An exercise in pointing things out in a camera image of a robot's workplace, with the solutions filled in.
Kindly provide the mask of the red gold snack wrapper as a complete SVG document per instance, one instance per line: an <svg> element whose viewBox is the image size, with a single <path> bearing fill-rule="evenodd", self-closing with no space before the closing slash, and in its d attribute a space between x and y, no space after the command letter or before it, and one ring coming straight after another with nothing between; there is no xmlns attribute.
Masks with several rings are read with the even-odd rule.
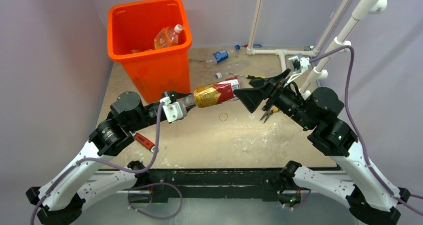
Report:
<svg viewBox="0 0 423 225"><path fill-rule="evenodd" d="M190 106L206 108L219 105L237 100L234 91L241 87L242 84L238 80L238 77L231 77L221 82L197 87L193 93L183 99L183 102L187 108Z"/></svg>

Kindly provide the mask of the orange drink bottle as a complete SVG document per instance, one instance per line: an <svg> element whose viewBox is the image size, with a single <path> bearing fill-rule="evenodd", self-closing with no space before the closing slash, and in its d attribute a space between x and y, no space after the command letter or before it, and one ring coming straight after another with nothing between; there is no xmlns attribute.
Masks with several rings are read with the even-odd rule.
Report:
<svg viewBox="0 0 423 225"><path fill-rule="evenodd" d="M162 28L154 38L154 49L162 49L179 45L179 37L184 30L180 24Z"/></svg>

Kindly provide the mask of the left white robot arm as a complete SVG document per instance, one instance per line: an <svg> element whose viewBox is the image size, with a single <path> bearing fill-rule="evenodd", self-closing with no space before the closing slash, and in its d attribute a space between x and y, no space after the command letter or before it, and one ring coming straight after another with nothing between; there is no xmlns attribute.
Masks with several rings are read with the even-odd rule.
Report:
<svg viewBox="0 0 423 225"><path fill-rule="evenodd" d="M128 168L116 167L116 173L93 183L88 179L134 141L134 133L162 121L173 123L185 118L195 107L192 94L166 92L159 102L143 105L136 92L123 92L111 104L107 118L89 135L75 158L49 183L31 187L26 196L34 210L30 223L68 225L94 203L119 190L151 189L149 165L133 161Z"/></svg>

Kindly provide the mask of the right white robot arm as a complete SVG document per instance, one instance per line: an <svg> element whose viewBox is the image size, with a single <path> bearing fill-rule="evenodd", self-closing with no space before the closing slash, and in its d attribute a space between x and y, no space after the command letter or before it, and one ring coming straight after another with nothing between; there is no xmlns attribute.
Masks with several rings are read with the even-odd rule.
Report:
<svg viewBox="0 0 423 225"><path fill-rule="evenodd" d="M338 118L344 108L330 88L315 89L303 98L295 82L288 80L290 70L270 78L251 80L248 88L236 89L235 96L249 112L258 107L269 111L276 107L309 131L308 140L350 177L349 182L334 179L290 161L281 170L283 189L307 188L344 205L359 221L367 225L395 225L401 216L397 204L406 202L410 192L390 183L367 159L351 127Z"/></svg>

